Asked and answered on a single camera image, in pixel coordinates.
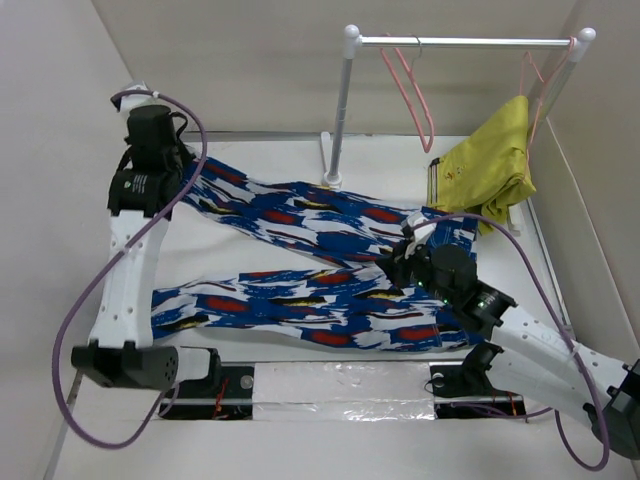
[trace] clothing rack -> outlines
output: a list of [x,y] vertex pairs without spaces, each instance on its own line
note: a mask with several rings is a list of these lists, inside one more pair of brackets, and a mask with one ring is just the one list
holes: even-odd
[[[596,38],[593,28],[584,28],[575,39],[573,50],[566,63],[558,72],[554,82],[544,97],[540,108],[538,121],[544,120],[551,107],[557,100],[562,88],[571,76],[571,72],[582,59],[591,42]],[[331,164],[325,172],[323,183],[332,188],[340,188],[342,175],[339,171],[342,138],[347,115],[347,98],[351,83],[351,68],[356,51],[360,47],[411,47],[411,48],[486,48],[486,49],[526,49],[526,50],[567,50],[571,45],[570,38],[561,39],[525,39],[525,38],[456,38],[456,37],[387,37],[360,35],[355,25],[348,25],[344,29],[344,50],[340,91],[338,94],[338,108],[333,130],[333,145],[331,148]]]

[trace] pants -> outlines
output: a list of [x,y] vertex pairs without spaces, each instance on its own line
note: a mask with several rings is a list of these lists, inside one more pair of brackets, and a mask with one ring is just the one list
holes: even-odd
[[[442,302],[420,288],[397,289],[373,263],[403,238],[405,217],[441,215],[435,210],[304,182],[261,183],[211,158],[183,201],[251,237],[340,268],[210,275],[157,290],[155,338],[217,326],[338,348],[426,351],[481,341],[462,331]],[[429,246],[452,243],[474,255],[476,229],[474,220],[441,222]]]

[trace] yellow cloth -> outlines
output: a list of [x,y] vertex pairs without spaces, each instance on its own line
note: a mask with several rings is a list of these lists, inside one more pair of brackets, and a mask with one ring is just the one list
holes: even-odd
[[[464,142],[434,160],[427,205],[505,223],[508,207],[536,191],[527,168],[528,110],[527,97],[513,98]],[[484,223],[479,229],[493,230]]]

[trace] screw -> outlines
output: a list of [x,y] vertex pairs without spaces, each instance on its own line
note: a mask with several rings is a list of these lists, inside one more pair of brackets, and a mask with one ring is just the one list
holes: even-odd
[[240,387],[249,390],[253,387],[253,377],[251,375],[243,375],[240,379]]
[[444,387],[444,375],[440,372],[436,372],[431,376],[431,383],[434,388]]

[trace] white connector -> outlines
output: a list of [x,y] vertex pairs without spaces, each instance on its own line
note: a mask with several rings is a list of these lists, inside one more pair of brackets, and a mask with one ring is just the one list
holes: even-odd
[[[121,91],[125,90],[149,90],[147,84],[142,81],[133,81],[128,85],[125,85]],[[134,108],[141,107],[142,105],[153,105],[156,103],[156,98],[149,95],[127,95],[122,97],[117,102],[114,102],[114,107],[126,120],[129,118],[129,112]]]

